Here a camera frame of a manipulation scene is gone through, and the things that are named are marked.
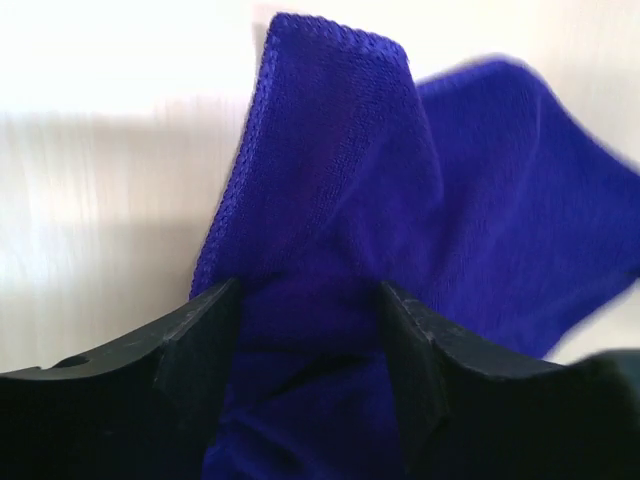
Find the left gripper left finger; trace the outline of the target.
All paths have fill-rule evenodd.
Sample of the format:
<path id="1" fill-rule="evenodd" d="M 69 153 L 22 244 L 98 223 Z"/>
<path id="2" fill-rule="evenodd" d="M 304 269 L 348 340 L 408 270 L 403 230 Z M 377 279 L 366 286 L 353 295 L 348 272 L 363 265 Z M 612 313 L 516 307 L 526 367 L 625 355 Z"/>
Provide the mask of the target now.
<path id="1" fill-rule="evenodd" d="M 1 377 L 5 479 L 197 479 L 241 320 L 236 280 L 50 368 Z"/>

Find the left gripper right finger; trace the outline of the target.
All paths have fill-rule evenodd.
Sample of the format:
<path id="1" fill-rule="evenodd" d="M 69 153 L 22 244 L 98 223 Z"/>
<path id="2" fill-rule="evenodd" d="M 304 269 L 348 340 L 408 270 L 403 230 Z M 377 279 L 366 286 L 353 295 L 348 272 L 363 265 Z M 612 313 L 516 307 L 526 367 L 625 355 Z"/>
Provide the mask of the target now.
<path id="1" fill-rule="evenodd" d="M 379 331 L 411 478 L 638 477 L 637 351 L 535 359 L 386 283 Z"/>

